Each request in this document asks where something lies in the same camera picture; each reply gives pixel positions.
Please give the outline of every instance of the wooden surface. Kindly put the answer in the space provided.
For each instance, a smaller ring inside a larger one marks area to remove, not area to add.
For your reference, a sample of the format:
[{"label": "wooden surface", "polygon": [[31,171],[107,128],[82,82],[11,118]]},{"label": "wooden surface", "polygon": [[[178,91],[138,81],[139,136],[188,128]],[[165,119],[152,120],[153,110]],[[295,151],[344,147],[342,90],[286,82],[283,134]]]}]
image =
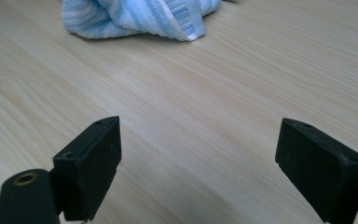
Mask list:
[{"label": "wooden surface", "polygon": [[358,0],[223,3],[191,43],[82,39],[60,7],[0,0],[0,186],[119,115],[92,223],[322,223],[274,155],[283,117],[358,151]]}]

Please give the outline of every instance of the wooden table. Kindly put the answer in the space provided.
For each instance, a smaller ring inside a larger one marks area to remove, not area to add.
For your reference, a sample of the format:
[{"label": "wooden table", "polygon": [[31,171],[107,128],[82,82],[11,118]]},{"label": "wooden table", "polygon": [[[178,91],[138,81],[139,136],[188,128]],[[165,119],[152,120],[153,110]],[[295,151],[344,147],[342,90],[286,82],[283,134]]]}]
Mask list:
[{"label": "wooden table", "polygon": [[185,43],[79,38],[60,7],[0,1],[0,187],[119,115],[92,223],[322,223],[274,155],[282,118],[358,151],[358,0],[222,3]]}]

